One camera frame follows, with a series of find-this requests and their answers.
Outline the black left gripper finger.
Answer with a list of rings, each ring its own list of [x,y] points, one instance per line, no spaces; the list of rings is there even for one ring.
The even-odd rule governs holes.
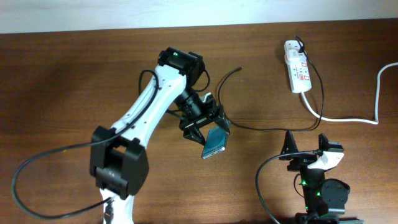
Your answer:
[[[183,137],[185,139],[197,142],[204,146],[206,144],[206,140],[202,135],[201,131],[198,128],[188,128],[183,131]]]
[[[217,125],[227,134],[230,135],[230,130],[229,130],[229,121],[226,118],[226,115],[224,113],[223,107],[220,108],[219,110],[219,120],[217,121]]]

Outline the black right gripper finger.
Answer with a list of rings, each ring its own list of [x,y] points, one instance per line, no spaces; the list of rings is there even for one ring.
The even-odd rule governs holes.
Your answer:
[[[328,151],[330,148],[329,140],[323,133],[318,136],[318,147],[319,151]]]
[[[282,150],[280,152],[281,157],[279,157],[279,160],[290,161],[294,158],[295,153],[298,151],[299,150],[297,148],[292,132],[287,131],[285,134],[284,145],[282,146]]]

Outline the smartphone with cyan screen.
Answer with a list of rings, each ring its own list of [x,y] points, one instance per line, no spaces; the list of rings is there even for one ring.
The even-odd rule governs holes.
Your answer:
[[[209,130],[208,137],[201,155],[202,159],[207,159],[226,149],[229,134],[220,127]]]

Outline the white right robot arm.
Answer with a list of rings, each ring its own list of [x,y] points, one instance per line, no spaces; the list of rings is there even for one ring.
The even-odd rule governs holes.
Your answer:
[[[289,161],[287,170],[301,178],[305,213],[296,213],[295,223],[364,223],[358,218],[343,218],[350,186],[338,179],[326,179],[325,172],[335,168],[344,157],[343,146],[318,136],[318,149],[300,152],[291,131],[285,134],[281,161]]]

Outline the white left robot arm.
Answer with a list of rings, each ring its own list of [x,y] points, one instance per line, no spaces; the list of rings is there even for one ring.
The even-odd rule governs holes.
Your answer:
[[[226,149],[230,123],[211,93],[194,84],[205,72],[203,57],[169,47],[159,54],[152,79],[129,111],[109,129],[97,127],[91,141],[90,175],[104,199],[104,223],[132,223],[134,197],[149,173],[146,148],[172,103],[182,112],[183,137],[201,144],[202,159]]]

